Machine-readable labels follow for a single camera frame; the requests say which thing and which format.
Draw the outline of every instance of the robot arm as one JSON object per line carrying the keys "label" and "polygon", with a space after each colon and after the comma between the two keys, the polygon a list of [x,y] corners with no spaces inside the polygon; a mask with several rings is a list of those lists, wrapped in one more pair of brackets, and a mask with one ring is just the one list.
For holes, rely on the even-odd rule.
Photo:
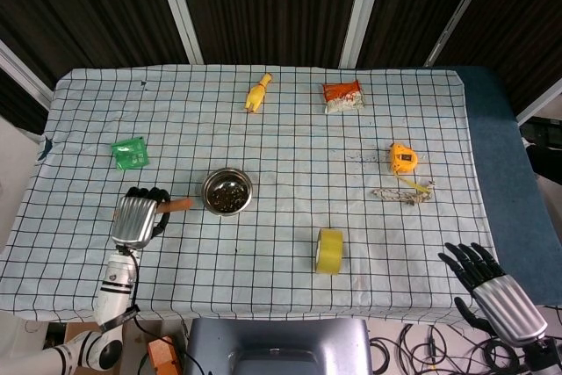
{"label": "robot arm", "polygon": [[[107,371],[117,363],[123,350],[123,324],[139,311],[134,304],[139,262],[136,250],[166,227],[169,213],[154,226],[156,207],[163,200],[169,201],[164,190],[132,188],[119,201],[112,227],[118,251],[109,258],[94,306],[94,318],[102,332],[86,331],[60,346],[3,361],[0,375],[72,375],[78,366]],[[131,291],[133,303],[127,307]]]}
{"label": "robot arm", "polygon": [[476,317],[462,299],[455,298],[458,311],[472,327],[498,336],[512,347],[522,347],[525,363],[534,375],[562,375],[556,343],[544,339],[548,324],[529,296],[490,253],[477,243],[471,246],[445,243],[457,261],[445,254],[439,254],[439,258],[474,297],[487,319]]}

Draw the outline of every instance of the yellow rubber chicken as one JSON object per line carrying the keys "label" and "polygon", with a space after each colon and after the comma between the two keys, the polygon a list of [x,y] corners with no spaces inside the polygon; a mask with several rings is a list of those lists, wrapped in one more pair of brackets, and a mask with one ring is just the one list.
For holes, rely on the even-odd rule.
{"label": "yellow rubber chicken", "polygon": [[267,84],[270,83],[270,81],[271,74],[265,74],[259,84],[255,87],[252,87],[252,89],[249,91],[249,94],[246,97],[245,107],[249,112],[257,112],[257,109],[259,108],[260,104],[263,101],[263,98],[265,97],[265,87],[267,87]]}

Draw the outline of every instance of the grid tablecloth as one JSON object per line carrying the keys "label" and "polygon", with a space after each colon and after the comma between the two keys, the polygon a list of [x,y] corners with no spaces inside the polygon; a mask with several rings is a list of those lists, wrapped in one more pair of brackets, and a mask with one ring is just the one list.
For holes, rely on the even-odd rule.
{"label": "grid tablecloth", "polygon": [[[273,81],[256,114],[246,94]],[[324,114],[322,83],[357,79],[365,108]],[[173,65],[75,69],[57,84],[38,162],[0,256],[0,309],[25,318],[88,320],[113,252],[112,216],[129,187],[192,196],[143,249],[145,317],[381,317],[452,323],[470,302],[439,261],[444,242],[494,252],[454,71]],[[115,141],[143,136],[150,163],[118,170]],[[373,188],[411,188],[388,169],[392,142],[419,156],[415,180],[436,184],[416,206]],[[219,217],[198,199],[205,176],[243,169],[255,199]],[[321,227],[343,230],[337,276],[315,274]]]}

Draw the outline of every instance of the tape measure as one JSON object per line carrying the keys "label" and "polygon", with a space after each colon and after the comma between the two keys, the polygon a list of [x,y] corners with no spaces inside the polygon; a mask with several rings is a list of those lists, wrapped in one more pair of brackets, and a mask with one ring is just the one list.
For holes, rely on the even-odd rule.
{"label": "tape measure", "polygon": [[343,257],[343,232],[333,228],[321,228],[316,248],[316,272],[337,274]]}
{"label": "tape measure", "polygon": [[390,146],[390,167],[394,175],[407,184],[408,186],[416,189],[417,191],[429,193],[429,189],[425,186],[420,186],[411,180],[408,180],[399,175],[399,173],[407,173],[414,171],[415,166],[418,165],[418,156],[413,149],[403,146],[398,142],[394,142]]}

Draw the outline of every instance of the roll of tape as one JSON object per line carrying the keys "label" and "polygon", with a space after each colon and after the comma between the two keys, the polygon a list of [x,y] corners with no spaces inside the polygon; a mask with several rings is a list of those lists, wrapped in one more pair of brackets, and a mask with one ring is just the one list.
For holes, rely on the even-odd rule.
{"label": "roll of tape", "polygon": [[316,272],[337,274],[342,266],[343,232],[333,228],[321,228],[316,249]]}

